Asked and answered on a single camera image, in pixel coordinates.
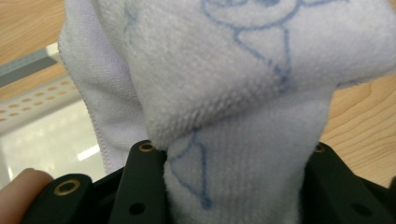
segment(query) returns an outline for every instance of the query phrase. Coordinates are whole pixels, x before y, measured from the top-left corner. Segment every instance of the round hole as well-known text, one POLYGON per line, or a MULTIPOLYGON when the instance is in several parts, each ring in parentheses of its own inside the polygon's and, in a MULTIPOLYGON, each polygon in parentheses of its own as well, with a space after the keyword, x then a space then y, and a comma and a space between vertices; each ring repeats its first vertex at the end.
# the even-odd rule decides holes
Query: round hole
POLYGON ((360 203, 353 203, 352 205, 350 205, 352 207, 352 209, 356 212, 359 213, 360 215, 364 216, 364 217, 370 217, 373 213, 370 211, 369 208, 367 208, 366 206, 364 206, 363 204, 360 203))
POLYGON ((146 210, 146 206, 143 203, 134 203, 129 208, 129 213, 133 216, 138 216, 144 213, 146 210))
POLYGON ((325 151, 325 150, 324 150, 324 147, 321 146, 321 145, 317 145, 317 146, 315 147, 315 152, 322 153, 322 152, 324 152, 324 151, 325 151))
POLYGON ((56 186, 53 193, 58 196, 64 196, 78 189, 79 185, 80 183, 77 179, 65 180, 64 182, 56 186))
POLYGON ((145 143, 139 146, 139 150, 142 152, 150 152, 153 151, 155 147, 151 143, 145 143))

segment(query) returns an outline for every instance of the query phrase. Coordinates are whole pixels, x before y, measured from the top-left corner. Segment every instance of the brass ring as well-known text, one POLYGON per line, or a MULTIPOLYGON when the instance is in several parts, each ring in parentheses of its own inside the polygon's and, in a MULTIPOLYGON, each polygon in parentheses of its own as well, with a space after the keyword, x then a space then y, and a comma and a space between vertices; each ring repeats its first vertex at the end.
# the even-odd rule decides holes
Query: brass ring
POLYGON ((155 147, 151 143, 145 143, 139 146, 141 152, 150 152, 155 150, 155 147))
POLYGON ((324 151, 325 151, 325 149, 321 144, 319 144, 315 147, 315 152, 323 153, 324 151))
POLYGON ((58 196, 64 196, 67 195, 69 193, 72 193, 73 191, 75 191, 76 189, 79 188, 79 181, 77 179, 69 179, 69 180, 65 180, 64 182, 62 182, 61 184, 59 184, 58 186, 56 186, 55 190, 53 191, 53 193, 55 195, 58 196), (70 189, 62 189, 63 186, 65 186, 66 184, 72 184, 73 187, 70 189))

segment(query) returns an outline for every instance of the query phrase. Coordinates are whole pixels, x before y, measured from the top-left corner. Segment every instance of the white cloth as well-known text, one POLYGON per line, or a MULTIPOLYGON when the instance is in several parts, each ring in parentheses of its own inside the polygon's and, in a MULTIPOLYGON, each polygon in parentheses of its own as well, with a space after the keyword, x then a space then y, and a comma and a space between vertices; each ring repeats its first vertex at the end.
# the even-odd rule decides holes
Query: white cloth
POLYGON ((65 9, 60 52, 107 171, 147 127, 168 150, 176 223, 298 222, 332 92, 396 69, 387 0, 66 0, 65 9))

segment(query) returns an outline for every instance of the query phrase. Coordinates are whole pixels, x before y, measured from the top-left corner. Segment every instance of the wooden table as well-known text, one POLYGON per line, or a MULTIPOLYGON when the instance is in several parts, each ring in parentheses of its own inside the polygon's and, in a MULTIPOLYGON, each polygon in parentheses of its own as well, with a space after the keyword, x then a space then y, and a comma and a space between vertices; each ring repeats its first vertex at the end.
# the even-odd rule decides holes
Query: wooden table
MULTIPOLYGON (((63 19, 62 0, 0 0, 0 64, 55 42, 63 19)), ((60 76, 64 69, 57 66, 1 88, 0 96, 12 97, 33 88, 32 82, 60 76)), ((387 187, 396 175, 396 75, 337 91, 321 141, 356 175, 387 187)))

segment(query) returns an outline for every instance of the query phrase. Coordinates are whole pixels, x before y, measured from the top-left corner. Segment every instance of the hand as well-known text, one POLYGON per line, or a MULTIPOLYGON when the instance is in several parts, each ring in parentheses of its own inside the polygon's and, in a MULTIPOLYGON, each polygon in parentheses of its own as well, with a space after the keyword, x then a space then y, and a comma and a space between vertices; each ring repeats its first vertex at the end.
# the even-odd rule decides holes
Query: hand
POLYGON ((45 172, 32 168, 23 170, 0 190, 0 224, 20 223, 29 205, 52 180, 45 172))

